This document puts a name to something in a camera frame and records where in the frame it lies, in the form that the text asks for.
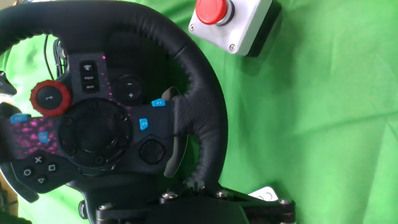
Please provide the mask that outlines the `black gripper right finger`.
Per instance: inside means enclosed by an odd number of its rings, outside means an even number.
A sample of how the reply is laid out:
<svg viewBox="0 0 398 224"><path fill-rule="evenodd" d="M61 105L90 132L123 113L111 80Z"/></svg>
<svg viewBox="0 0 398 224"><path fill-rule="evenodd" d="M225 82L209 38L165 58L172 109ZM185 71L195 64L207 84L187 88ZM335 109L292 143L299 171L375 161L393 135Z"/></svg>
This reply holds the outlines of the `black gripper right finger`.
<svg viewBox="0 0 398 224"><path fill-rule="evenodd" d="M295 223L295 203L267 202L220 184L196 183L198 211L205 223Z"/></svg>

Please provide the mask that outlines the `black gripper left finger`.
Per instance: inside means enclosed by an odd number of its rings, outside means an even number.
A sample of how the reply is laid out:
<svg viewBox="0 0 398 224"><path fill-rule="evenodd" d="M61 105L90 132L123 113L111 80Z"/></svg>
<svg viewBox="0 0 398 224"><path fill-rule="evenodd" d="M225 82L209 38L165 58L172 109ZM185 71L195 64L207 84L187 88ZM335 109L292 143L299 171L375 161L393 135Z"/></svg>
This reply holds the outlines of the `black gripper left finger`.
<svg viewBox="0 0 398 224"><path fill-rule="evenodd" d="M161 205L168 205L177 199L192 196L195 188L195 182L183 182L175 187L167 189L157 199L149 201L137 208L118 208L115 204L109 203L108 208L105 205L96 210L96 224L114 224L114 223L142 223L149 217L150 212L154 212Z"/></svg>

